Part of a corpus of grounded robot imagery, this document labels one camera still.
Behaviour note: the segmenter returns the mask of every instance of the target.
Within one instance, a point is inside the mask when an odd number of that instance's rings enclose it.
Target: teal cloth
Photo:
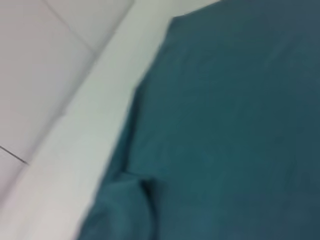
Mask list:
[[[319,9],[174,18],[78,239],[319,240]]]

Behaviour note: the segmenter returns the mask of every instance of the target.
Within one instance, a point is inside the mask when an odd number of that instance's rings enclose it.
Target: tile grout line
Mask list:
[[[23,160],[22,158],[18,157],[17,155],[13,154],[12,152],[10,152],[9,150],[5,149],[3,146],[0,146],[0,149],[5,151],[7,154],[10,154],[11,156],[15,157],[16,159],[18,159],[20,162],[29,165],[25,160]]]
[[[63,17],[60,16],[60,14],[46,1],[42,0],[42,2],[46,5],[46,7],[50,10],[50,12],[65,26],[68,28],[68,30],[72,33],[73,36],[75,36],[78,41],[80,41],[92,54],[93,57],[97,57],[96,51],[81,37],[80,34],[78,34],[75,30],[72,29],[72,27],[63,19]]]

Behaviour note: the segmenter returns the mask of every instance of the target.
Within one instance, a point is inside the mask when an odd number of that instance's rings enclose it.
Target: teal shirt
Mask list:
[[[78,239],[320,239],[319,9],[174,18]]]

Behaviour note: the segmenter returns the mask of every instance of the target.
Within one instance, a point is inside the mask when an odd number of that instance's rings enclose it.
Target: white surface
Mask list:
[[[0,31],[0,146],[26,159],[94,55],[41,0],[1,0]]]
[[[134,0],[46,0],[93,50],[99,52]]]
[[[136,0],[0,211],[0,239],[73,239],[108,164],[134,86],[177,13],[174,3]]]
[[[0,205],[4,195],[24,166],[21,161],[0,149]]]

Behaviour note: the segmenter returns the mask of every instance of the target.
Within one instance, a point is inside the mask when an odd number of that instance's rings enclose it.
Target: teal fabric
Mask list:
[[[174,18],[78,239],[320,239],[319,7]]]

